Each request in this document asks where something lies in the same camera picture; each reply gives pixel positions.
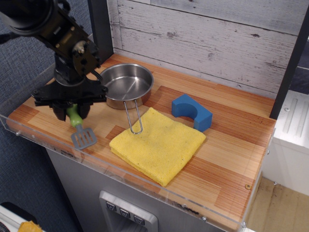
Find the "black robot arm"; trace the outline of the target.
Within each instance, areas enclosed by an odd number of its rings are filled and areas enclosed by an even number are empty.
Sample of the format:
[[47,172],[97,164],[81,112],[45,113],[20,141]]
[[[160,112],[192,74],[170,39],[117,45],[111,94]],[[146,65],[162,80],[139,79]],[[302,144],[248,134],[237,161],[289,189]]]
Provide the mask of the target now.
[[55,53],[54,82],[33,91],[36,106],[49,106],[64,121],[70,110],[81,119],[91,105],[106,101],[108,89],[99,80],[90,80],[101,58],[97,45],[68,15],[66,0],[2,0],[0,18],[10,33],[0,37],[5,43],[21,36],[34,37]]

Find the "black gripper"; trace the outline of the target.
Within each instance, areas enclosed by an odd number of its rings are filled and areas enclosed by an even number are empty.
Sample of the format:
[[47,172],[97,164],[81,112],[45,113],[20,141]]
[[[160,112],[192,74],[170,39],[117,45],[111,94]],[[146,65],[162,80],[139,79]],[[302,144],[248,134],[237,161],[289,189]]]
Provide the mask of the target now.
[[55,55],[54,81],[33,91],[36,106],[50,106],[58,120],[66,121],[67,108],[77,105],[82,119],[94,103],[105,102],[108,88],[100,80],[79,75],[72,63]]

